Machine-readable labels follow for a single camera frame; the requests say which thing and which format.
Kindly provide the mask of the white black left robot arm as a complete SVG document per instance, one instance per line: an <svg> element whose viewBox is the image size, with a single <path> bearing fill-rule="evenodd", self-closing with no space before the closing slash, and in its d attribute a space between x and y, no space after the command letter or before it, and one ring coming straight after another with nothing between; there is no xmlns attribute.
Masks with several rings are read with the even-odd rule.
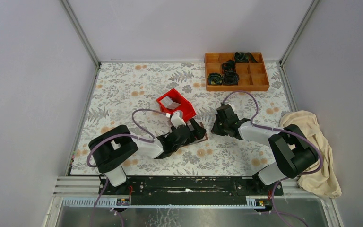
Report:
<svg viewBox="0 0 363 227"><path fill-rule="evenodd" d="M153 140L132 135L126 125L120 125L89 142L87 165L97 167L98 172L106 176L114 193L123 194L128 182L122 164L129 157L138 154L165 159L182 147L202 141L206 135L206 129L194 119L179 126L171 126L169 133Z"/></svg>

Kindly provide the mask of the dark floral rolled cloth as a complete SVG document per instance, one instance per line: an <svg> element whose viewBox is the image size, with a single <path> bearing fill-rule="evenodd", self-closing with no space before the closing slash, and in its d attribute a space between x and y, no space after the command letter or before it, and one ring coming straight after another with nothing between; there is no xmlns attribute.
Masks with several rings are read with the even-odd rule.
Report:
<svg viewBox="0 0 363 227"><path fill-rule="evenodd" d="M207 77L209 85L219 86L223 84L223 75L221 73L209 73Z"/></svg>

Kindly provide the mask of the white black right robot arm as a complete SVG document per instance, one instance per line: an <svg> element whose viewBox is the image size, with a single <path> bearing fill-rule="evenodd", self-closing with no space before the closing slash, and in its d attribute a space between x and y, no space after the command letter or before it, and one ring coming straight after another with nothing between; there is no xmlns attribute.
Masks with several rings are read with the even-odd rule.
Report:
<svg viewBox="0 0 363 227"><path fill-rule="evenodd" d="M238 140L254 141L271 149L275 162L252 176L252 188L259 195L268 192L271 184L278 180L293 179L302 174L319 159L318 152L309 144L298 126L290 124L282 129L259 126L247 118L239 119L227 104L216 109L211 132Z"/></svg>

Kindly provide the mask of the wooden compartment tray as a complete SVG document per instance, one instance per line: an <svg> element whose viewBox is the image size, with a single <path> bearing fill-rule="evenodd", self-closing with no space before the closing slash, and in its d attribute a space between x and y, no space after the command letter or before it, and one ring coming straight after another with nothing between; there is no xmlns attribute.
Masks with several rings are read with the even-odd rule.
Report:
<svg viewBox="0 0 363 227"><path fill-rule="evenodd" d="M212 86L208 84L207 77L209 73L221 73L221 64L229 59L234 60L235 53L206 53L205 54L205 79L207 91L267 91L270 87L267 76L265 62L260 52L252 52L258 63L236 63L236 73L240 80L238 85L234 86Z"/></svg>

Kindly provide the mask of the red plastic bin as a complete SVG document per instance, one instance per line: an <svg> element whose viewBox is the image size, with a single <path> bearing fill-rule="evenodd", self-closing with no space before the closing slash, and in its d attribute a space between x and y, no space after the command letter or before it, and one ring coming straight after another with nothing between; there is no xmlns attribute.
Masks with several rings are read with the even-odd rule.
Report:
<svg viewBox="0 0 363 227"><path fill-rule="evenodd" d="M161 103L160 101L165 97L165 96L169 96L173 101L180 103L180 106L176 109L170 110L170 109L166 109ZM196 116L196 111L193 108L193 105L191 104L191 102L189 102L179 91L177 91L175 88L172 88L171 90L169 90L168 92L166 92L164 95L160 96L159 98L156 99L156 102L159 105L159 108L162 112L165 113L170 113L172 114L173 112L177 111L177 110L181 110L183 111L183 119L185 122L187 122L188 120L192 119L193 117Z"/></svg>

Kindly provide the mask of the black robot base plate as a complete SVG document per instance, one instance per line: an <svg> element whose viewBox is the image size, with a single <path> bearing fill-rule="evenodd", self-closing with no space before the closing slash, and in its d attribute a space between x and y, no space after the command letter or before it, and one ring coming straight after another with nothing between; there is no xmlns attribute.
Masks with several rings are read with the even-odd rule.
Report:
<svg viewBox="0 0 363 227"><path fill-rule="evenodd" d="M138 206L265 206L272 195L284 194L281 185L261 186L250 177L128 176L119 186L100 179L103 195L131 199Z"/></svg>

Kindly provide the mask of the beige crumpled cloth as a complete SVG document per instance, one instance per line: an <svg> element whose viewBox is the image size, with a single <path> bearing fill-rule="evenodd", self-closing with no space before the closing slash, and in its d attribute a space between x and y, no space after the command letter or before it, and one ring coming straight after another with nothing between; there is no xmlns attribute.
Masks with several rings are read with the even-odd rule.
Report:
<svg viewBox="0 0 363 227"><path fill-rule="evenodd" d="M320 171L310 175L302 175L298 179L298 185L318 196L327 196L333 199L340 197L342 190L333 168L333 151L320 130L316 115L303 110L286 113L281 118L279 126L284 128L290 124L297 125L304 136L318 148L323 157L323 167Z"/></svg>

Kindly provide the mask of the stack of credit cards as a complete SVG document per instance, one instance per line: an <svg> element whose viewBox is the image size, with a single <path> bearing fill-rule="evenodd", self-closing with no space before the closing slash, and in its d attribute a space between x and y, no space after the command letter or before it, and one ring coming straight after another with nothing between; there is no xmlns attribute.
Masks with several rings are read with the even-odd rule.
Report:
<svg viewBox="0 0 363 227"><path fill-rule="evenodd" d="M166 108L166 109L176 109L180 106L180 103L177 103L173 101L169 96L165 96L160 103Z"/></svg>

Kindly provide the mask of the brown leather card holder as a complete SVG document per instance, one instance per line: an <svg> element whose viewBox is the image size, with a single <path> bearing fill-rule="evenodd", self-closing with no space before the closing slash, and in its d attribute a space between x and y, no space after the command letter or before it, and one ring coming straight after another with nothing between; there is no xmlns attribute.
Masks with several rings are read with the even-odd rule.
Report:
<svg viewBox="0 0 363 227"><path fill-rule="evenodd" d="M202 122L196 122L194 119L191 119L187 126L190 130L190 135L184 146L200 143L208 139L207 130Z"/></svg>

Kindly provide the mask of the floral patterned table mat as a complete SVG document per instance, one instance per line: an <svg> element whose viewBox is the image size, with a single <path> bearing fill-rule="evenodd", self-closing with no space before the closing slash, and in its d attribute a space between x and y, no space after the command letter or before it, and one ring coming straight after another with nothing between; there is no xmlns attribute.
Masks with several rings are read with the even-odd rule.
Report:
<svg viewBox="0 0 363 227"><path fill-rule="evenodd" d="M266 92L229 94L206 90L203 63L104 63L87 112L69 173L97 175L86 163L88 143L119 125L135 135L162 135L168 119L157 113L156 100L176 89L196 112L195 120L210 131L216 109L227 99L239 118L255 116L258 124L276 127L290 111L278 65L266 63L270 82ZM183 147L165 159L134 154L123 162L128 175L230 175L250 176L274 161L271 150L256 142L208 134L208 139Z"/></svg>

